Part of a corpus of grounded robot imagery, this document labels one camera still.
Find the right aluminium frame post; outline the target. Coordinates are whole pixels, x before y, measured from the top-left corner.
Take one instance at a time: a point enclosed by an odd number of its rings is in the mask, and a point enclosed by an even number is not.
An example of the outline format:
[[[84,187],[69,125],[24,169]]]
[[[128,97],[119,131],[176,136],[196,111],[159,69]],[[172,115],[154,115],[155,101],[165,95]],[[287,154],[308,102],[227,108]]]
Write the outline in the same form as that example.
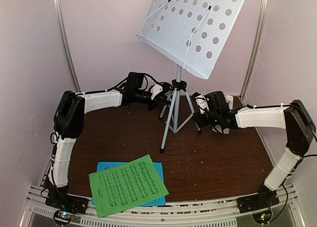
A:
[[[268,19],[268,11],[269,11],[269,0],[261,0],[259,17],[258,17],[253,47],[251,51],[251,56],[248,63],[248,69],[245,75],[242,90],[239,96],[240,101],[244,105],[247,103],[247,96],[249,95],[251,91],[251,86],[255,77],[258,63],[259,63],[260,48],[264,40],[267,19]]]

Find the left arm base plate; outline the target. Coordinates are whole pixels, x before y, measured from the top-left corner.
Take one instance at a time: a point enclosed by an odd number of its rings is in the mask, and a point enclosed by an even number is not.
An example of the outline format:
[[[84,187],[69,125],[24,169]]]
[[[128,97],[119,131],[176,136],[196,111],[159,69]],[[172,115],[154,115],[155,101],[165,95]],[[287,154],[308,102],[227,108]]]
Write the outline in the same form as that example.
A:
[[[49,195],[45,204],[73,214],[85,214],[88,207],[89,200],[87,198],[67,195],[65,198]]]

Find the white metronome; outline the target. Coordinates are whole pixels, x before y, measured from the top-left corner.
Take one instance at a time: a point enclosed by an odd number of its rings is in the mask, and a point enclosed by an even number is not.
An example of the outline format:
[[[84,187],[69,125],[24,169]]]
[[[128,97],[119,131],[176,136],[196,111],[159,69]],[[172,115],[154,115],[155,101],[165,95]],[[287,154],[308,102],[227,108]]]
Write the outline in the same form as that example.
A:
[[[234,105],[234,97],[228,94],[225,94],[225,100],[228,105],[229,111],[225,114],[228,115],[228,113],[233,109]],[[229,134],[230,129],[229,128],[222,128],[220,125],[216,125],[215,127],[212,128],[212,131],[218,134]]]

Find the left aluminium frame post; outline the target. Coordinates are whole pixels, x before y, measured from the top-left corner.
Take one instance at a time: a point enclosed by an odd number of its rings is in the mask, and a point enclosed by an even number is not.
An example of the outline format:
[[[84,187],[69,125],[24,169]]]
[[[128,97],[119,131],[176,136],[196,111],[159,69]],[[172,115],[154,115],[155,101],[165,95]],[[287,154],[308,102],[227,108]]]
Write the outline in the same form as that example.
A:
[[[64,56],[66,59],[68,70],[70,73],[71,81],[74,85],[75,91],[81,92],[79,80],[77,78],[77,74],[76,74],[76,71],[74,68],[74,63],[73,63],[73,59],[71,56],[71,51],[70,51],[69,42],[68,42],[68,38],[67,38],[67,32],[66,32],[65,22],[64,22],[64,18],[63,18],[61,0],[53,0],[53,5],[54,5],[54,9],[55,9],[57,23],[59,26],[59,32],[60,32],[60,37],[61,37],[61,42],[62,42],[62,49],[63,49]]]

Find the aluminium front rail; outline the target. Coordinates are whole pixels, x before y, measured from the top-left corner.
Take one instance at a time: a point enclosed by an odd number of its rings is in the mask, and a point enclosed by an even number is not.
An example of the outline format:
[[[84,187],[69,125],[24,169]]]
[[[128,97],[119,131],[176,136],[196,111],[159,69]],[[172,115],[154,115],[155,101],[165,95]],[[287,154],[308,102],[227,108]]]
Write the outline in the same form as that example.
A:
[[[270,208],[271,227],[304,227],[301,206],[294,186],[279,188],[279,204]],[[55,208],[45,204],[47,191],[31,186],[25,201],[20,227],[55,227]],[[264,210],[241,213],[237,197],[204,201],[168,202],[163,207],[136,207],[98,218],[95,206],[88,202],[84,214],[76,214],[68,227],[257,227],[255,218]]]

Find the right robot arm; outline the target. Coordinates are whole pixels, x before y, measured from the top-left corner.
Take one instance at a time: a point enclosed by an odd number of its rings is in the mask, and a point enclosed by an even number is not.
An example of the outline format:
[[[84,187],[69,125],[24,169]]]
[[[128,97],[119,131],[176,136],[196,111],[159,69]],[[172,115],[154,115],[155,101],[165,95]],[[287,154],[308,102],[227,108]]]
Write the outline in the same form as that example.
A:
[[[230,108],[222,91],[206,95],[194,93],[199,108],[193,119],[199,128],[211,125],[213,130],[224,134],[226,130],[250,127],[279,128],[286,131],[286,149],[270,174],[260,185],[254,196],[254,204],[264,208],[273,200],[277,188],[291,176],[305,158],[313,140],[316,140],[316,126],[303,102],[293,100],[270,106]]]

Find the aluminium frame post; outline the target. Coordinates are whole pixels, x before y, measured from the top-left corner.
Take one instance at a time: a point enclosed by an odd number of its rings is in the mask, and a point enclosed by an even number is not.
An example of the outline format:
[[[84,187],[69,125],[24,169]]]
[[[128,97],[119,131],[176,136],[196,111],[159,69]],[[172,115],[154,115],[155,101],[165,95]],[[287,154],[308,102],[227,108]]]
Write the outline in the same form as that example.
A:
[[[65,22],[64,22],[64,18],[63,18],[61,0],[53,0],[53,5],[54,5],[54,9],[55,9],[57,23],[59,26],[59,32],[60,32],[60,37],[61,37],[61,42],[62,42],[62,49],[63,49],[64,56],[66,59],[68,70],[70,73],[71,81],[74,85],[75,91],[81,92],[79,80],[77,78],[77,74],[76,74],[76,71],[74,68],[74,63],[73,63],[73,59],[71,56],[71,51],[70,51],[69,42],[68,42],[68,38],[67,38],[67,32],[66,32]]]
[[[247,96],[249,95],[251,91],[251,86],[255,77],[258,63],[259,63],[260,48],[264,40],[267,19],[268,19],[268,11],[269,11],[269,0],[261,0],[259,17],[258,17],[253,47],[251,51],[251,56],[248,63],[248,69],[245,75],[242,90],[239,96],[240,101],[244,105],[247,103]]]

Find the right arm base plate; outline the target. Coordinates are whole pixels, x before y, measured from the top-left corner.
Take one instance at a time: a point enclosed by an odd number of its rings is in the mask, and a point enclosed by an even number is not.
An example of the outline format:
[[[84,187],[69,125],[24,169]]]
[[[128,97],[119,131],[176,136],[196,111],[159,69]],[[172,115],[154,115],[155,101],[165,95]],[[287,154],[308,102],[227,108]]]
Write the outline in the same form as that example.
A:
[[[276,195],[268,199],[261,194],[253,194],[245,197],[240,197],[237,200],[237,206],[240,213],[254,212],[261,209],[267,209],[271,206],[279,204],[279,198]]]

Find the white perforated music stand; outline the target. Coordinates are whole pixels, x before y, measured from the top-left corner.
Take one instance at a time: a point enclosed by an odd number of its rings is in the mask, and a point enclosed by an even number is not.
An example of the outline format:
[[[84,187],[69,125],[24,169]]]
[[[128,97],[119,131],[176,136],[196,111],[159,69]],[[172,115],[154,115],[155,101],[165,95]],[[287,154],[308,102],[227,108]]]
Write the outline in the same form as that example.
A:
[[[245,0],[152,0],[138,39],[177,65],[168,93],[168,116],[160,152],[169,131],[177,133],[193,117],[194,107],[182,80],[184,71],[208,80]]]

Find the green sheet music page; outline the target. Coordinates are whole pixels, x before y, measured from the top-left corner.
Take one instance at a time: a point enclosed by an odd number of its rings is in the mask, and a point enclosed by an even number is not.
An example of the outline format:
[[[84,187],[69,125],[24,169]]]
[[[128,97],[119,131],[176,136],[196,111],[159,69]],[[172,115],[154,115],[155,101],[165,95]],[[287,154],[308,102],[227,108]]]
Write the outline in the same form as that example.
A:
[[[130,210],[169,194],[150,155],[89,174],[98,218]]]

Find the blue sheet music page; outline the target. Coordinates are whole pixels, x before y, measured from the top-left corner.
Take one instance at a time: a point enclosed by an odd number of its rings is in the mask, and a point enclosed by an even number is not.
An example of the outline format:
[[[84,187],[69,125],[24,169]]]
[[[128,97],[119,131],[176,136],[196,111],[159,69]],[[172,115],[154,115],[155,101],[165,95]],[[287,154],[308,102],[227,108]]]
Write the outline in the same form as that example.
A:
[[[126,164],[127,162],[99,162],[97,165],[97,172],[104,171],[107,169],[111,169],[117,166],[121,166]],[[164,175],[163,175],[163,166],[162,163],[154,163],[154,166],[162,179],[164,181]],[[153,200],[151,202],[148,202],[146,204],[140,205],[140,207],[155,207],[155,206],[165,206],[166,205],[166,197],[163,196],[159,199]]]

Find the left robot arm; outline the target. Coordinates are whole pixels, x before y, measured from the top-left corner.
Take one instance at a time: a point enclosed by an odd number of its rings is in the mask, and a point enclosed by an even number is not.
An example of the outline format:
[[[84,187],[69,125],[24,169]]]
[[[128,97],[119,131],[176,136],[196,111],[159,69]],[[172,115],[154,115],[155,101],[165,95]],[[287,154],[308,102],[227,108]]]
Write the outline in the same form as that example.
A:
[[[72,149],[84,129],[85,114],[105,108],[130,106],[133,103],[146,104],[148,110],[169,103],[167,93],[172,85],[158,82],[147,73],[129,72],[117,85],[90,92],[75,93],[65,91],[53,117],[53,133],[50,155],[50,172],[45,188],[49,191],[47,199],[67,209],[71,198],[67,194],[68,168]]]

